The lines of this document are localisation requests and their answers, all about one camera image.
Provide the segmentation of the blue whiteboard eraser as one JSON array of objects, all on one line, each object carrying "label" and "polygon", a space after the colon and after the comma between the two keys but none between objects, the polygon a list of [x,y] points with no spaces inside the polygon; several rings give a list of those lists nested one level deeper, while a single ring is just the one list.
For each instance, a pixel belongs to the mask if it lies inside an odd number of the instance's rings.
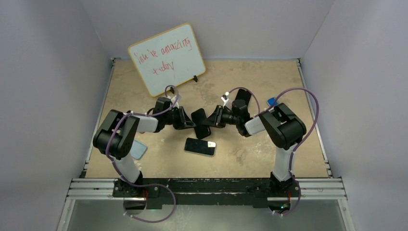
[{"label": "blue whiteboard eraser", "polygon": [[268,106],[271,106],[271,107],[274,107],[278,103],[279,103],[279,101],[275,97],[272,97],[272,98],[267,100]]}]

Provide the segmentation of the black phone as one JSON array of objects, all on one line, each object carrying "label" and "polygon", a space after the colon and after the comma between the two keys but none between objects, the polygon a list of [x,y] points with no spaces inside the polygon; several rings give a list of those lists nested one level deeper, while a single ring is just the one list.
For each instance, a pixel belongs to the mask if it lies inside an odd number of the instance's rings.
[{"label": "black phone", "polygon": [[200,108],[191,113],[191,120],[196,125],[194,128],[196,138],[202,140],[209,137],[212,132],[209,126],[203,125],[203,122],[207,119],[205,110]]}]

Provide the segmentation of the light blue phone case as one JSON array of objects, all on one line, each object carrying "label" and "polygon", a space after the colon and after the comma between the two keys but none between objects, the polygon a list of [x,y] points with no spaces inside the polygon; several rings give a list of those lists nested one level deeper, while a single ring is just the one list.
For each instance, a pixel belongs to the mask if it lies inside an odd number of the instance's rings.
[{"label": "light blue phone case", "polygon": [[147,149],[148,148],[145,144],[134,139],[129,153],[134,159],[140,160],[146,153]]}]

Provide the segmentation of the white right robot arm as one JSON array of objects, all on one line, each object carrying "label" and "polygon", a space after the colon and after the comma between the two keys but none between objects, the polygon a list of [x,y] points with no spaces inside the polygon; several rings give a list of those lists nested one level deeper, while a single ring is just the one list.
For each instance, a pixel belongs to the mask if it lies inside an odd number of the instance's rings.
[{"label": "white right robot arm", "polygon": [[266,110],[257,117],[250,117],[248,105],[238,99],[232,102],[231,109],[218,105],[202,124],[215,128],[234,125],[244,137],[266,131],[276,147],[275,165],[270,177],[271,192],[281,196],[288,191],[293,183],[291,170],[294,150],[303,140],[306,126],[286,104],[280,103],[271,111]]}]

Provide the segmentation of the black phone case with cutout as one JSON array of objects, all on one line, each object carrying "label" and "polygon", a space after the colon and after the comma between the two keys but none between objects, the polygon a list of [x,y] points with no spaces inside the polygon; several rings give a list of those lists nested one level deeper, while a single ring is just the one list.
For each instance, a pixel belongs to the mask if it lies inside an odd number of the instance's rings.
[{"label": "black phone case with cutout", "polygon": [[237,95],[235,97],[236,100],[244,100],[246,105],[249,105],[250,99],[252,94],[245,90],[245,89],[238,89]]}]

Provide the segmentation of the silver-edged black-screen phone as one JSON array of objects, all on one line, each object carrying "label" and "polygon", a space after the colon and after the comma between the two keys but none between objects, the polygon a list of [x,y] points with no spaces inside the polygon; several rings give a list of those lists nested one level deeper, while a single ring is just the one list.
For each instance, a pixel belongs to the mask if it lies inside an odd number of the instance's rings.
[{"label": "silver-edged black-screen phone", "polygon": [[214,156],[216,147],[216,143],[212,141],[187,138],[184,145],[184,151],[194,154]]}]

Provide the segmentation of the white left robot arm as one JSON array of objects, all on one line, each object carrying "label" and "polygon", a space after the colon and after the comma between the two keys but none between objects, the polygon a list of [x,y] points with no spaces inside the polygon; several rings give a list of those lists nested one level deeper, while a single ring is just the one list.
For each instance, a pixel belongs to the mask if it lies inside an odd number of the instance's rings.
[{"label": "white left robot arm", "polygon": [[142,172],[130,154],[136,133],[158,133],[166,125],[172,125],[176,130],[196,127],[177,100],[178,97],[159,97],[151,115],[113,109],[93,137],[93,147],[110,160],[119,179],[125,182],[125,191],[132,197],[143,192]]}]

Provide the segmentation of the yellow-framed whiteboard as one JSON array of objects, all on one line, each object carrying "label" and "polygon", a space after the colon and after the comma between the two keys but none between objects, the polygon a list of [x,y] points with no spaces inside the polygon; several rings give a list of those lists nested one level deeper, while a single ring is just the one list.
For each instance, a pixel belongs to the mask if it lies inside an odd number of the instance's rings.
[{"label": "yellow-framed whiteboard", "polygon": [[128,53],[148,93],[158,96],[206,71],[191,24],[184,23],[132,44]]}]

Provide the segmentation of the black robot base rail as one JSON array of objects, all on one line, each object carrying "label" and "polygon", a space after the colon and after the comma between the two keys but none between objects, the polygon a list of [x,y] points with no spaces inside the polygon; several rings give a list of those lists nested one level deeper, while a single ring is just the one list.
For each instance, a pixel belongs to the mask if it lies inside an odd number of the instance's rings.
[{"label": "black robot base rail", "polygon": [[143,178],[142,187],[116,179],[114,198],[147,200],[147,209],[163,205],[246,205],[287,210],[289,200],[299,195],[294,180],[279,183],[269,178]]}]

